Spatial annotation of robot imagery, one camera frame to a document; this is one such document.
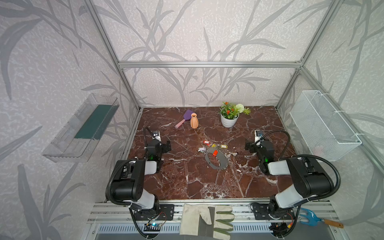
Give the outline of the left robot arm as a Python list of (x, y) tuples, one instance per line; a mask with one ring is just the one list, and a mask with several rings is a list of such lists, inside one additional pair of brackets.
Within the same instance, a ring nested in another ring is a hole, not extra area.
[(117, 162), (106, 187), (106, 199), (115, 205), (128, 206), (134, 211), (155, 215), (160, 213), (159, 199), (144, 189), (145, 176), (161, 170), (162, 155), (172, 150), (171, 142), (162, 143), (153, 139), (145, 147), (142, 159)]

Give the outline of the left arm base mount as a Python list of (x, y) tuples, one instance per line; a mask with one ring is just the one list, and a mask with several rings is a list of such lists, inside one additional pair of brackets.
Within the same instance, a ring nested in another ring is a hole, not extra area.
[(154, 206), (150, 210), (134, 211), (134, 217), (137, 221), (171, 221), (175, 213), (175, 205), (173, 204), (160, 204)]

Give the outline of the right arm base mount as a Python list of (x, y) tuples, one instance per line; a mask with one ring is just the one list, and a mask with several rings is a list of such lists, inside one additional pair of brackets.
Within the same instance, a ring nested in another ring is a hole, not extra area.
[(293, 220), (295, 218), (292, 208), (283, 209), (276, 203), (251, 203), (250, 209), (256, 220)]

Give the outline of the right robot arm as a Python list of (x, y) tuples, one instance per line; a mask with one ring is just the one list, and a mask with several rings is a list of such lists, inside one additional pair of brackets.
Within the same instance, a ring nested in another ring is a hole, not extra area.
[(341, 186), (341, 175), (329, 161), (315, 155), (296, 155), (274, 160), (274, 146), (270, 141), (247, 142), (245, 149), (256, 153), (259, 167), (267, 176), (289, 175), (293, 184), (270, 197), (268, 204), (251, 203), (257, 220), (281, 219), (307, 202), (334, 195)]

